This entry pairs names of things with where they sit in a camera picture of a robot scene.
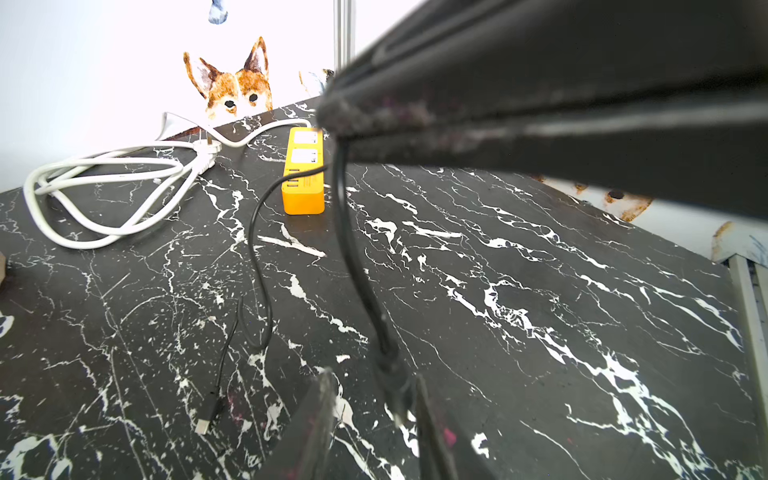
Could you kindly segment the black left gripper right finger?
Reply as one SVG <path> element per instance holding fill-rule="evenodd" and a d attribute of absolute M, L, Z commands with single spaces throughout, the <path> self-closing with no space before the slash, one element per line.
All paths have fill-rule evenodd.
<path fill-rule="evenodd" d="M 494 479 L 456 419 L 428 393 L 421 375 L 414 387 L 420 478 Z"/>

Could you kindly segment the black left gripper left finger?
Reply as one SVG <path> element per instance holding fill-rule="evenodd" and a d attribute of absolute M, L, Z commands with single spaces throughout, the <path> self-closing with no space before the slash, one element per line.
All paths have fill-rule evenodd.
<path fill-rule="evenodd" d="M 255 479 L 324 479 L 335 425 L 337 382 L 319 374 Z"/>

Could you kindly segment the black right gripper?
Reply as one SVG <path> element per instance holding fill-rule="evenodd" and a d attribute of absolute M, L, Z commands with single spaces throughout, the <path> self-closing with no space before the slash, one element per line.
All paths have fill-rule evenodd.
<path fill-rule="evenodd" d="M 346 159 L 767 215 L 763 1 L 428 1 L 317 111 Z"/>

